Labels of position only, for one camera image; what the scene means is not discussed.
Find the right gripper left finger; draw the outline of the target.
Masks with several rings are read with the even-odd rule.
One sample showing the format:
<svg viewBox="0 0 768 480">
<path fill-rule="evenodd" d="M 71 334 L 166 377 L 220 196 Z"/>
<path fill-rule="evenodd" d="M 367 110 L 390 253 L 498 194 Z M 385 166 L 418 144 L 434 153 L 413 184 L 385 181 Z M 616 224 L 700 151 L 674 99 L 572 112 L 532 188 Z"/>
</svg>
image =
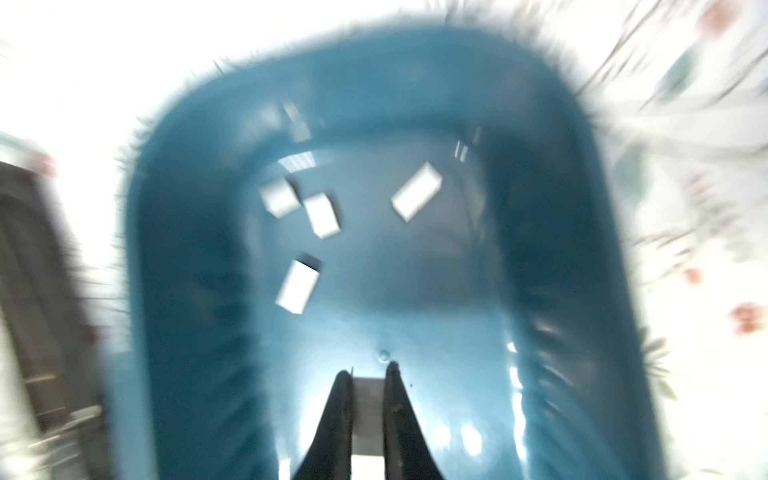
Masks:
<svg viewBox="0 0 768 480">
<path fill-rule="evenodd" d="M 353 377 L 347 371 L 340 371 L 313 441 L 293 478 L 350 480 L 353 423 Z"/>
</svg>

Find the staple strip five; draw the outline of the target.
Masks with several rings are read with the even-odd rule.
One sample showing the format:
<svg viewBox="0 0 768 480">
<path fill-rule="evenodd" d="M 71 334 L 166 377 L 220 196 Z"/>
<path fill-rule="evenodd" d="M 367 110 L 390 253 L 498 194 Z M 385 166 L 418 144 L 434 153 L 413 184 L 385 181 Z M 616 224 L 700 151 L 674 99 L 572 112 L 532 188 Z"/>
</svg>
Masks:
<svg viewBox="0 0 768 480">
<path fill-rule="evenodd" d="M 351 479 L 385 479 L 384 380 L 353 378 Z"/>
</svg>

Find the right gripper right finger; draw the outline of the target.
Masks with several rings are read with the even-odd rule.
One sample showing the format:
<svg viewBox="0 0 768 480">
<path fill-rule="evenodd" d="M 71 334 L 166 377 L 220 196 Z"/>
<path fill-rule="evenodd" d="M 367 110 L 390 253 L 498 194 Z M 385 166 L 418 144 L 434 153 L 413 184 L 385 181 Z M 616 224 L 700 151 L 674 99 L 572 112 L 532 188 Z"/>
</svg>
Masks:
<svg viewBox="0 0 768 480">
<path fill-rule="evenodd" d="M 444 479 L 426 444 L 395 361 L 386 369 L 382 424 L 387 480 Z"/>
</svg>

